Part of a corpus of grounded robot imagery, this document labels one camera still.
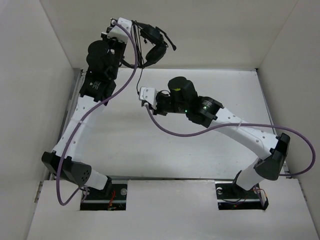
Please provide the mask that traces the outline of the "black headphones with cable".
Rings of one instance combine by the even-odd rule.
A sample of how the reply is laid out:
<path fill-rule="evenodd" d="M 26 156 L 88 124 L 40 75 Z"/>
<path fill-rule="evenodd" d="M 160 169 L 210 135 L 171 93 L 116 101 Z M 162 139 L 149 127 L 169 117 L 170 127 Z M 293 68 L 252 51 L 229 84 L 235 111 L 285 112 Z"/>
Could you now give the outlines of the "black headphones with cable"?
<path fill-rule="evenodd" d="M 158 63 L 166 54 L 169 46 L 173 51 L 177 50 L 177 46 L 172 42 L 167 33 L 160 29 L 158 26 L 138 22 L 132 20 L 131 36 L 135 42 L 135 49 L 137 51 L 137 68 L 141 69 L 139 79 L 136 83 L 136 92 L 139 95 L 139 83 L 142 78 L 143 70 Z M 142 42 L 145 44 L 150 43 L 152 48 L 148 53 L 143 56 Z"/>

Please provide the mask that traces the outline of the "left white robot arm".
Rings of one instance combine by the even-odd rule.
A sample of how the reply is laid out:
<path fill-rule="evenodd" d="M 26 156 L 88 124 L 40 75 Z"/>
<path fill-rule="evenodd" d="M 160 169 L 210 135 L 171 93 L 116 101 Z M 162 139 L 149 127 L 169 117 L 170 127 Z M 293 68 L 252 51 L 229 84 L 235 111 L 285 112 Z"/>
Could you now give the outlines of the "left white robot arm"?
<path fill-rule="evenodd" d="M 126 42 L 115 36 L 104 37 L 89 45 L 88 70 L 73 115 L 53 150 L 44 152 L 41 157 L 57 182 L 65 180 L 79 188 L 93 188 L 103 199 L 111 195 L 111 180 L 86 164 L 82 152 L 92 127 L 114 93 L 125 48 Z"/>

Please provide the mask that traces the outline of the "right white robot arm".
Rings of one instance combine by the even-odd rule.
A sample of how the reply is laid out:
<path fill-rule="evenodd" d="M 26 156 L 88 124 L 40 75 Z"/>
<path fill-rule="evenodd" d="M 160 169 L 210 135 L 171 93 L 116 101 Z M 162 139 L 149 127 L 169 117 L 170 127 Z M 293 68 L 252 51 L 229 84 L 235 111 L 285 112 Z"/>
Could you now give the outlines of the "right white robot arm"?
<path fill-rule="evenodd" d="M 189 121 L 206 129 L 215 130 L 251 150 L 257 159 L 241 170 L 232 183 L 232 193 L 243 197 L 263 180 L 276 181 L 288 154 L 291 138 L 247 126 L 219 101 L 201 96 L 194 84 L 183 76 L 171 79 L 168 93 L 152 90 L 151 106 L 154 115 L 184 114 Z"/>

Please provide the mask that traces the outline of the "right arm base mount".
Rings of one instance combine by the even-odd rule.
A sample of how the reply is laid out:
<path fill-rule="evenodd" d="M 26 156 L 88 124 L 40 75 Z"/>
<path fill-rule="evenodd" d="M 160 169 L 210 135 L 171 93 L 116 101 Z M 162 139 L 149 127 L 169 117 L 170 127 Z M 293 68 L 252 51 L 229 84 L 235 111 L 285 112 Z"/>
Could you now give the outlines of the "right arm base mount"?
<path fill-rule="evenodd" d="M 230 181 L 215 182 L 217 206 L 219 210 L 262 210 L 269 206 L 269 199 L 264 189 L 256 184 L 250 190 Z"/>

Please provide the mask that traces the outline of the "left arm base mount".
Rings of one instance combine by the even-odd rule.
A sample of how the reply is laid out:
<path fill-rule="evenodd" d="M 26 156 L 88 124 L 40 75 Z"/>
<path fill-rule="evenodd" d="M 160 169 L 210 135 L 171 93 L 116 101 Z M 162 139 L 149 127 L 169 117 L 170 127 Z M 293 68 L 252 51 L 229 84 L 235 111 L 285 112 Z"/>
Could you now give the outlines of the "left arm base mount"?
<path fill-rule="evenodd" d="M 128 181 L 113 179 L 110 193 L 106 196 L 100 190 L 88 188 L 85 197 L 82 192 L 80 203 L 81 211 L 125 211 L 127 205 Z"/>

